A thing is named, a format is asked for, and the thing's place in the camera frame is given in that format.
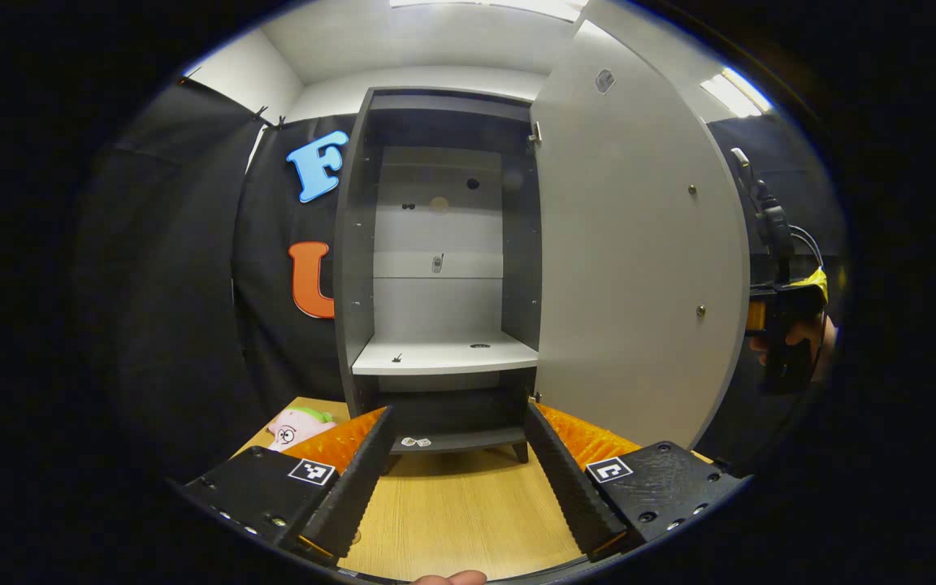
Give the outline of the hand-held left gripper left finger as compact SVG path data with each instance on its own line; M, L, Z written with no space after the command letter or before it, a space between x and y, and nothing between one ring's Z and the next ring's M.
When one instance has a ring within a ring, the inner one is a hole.
M382 407L284 451L247 448L180 493L260 544L335 564L349 555L394 440L394 409Z

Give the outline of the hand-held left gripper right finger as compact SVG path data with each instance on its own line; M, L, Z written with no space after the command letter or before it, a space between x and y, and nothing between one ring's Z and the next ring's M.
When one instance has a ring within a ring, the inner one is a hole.
M536 402L524 431L577 548L594 562L683 532L749 483L675 442L642 447Z

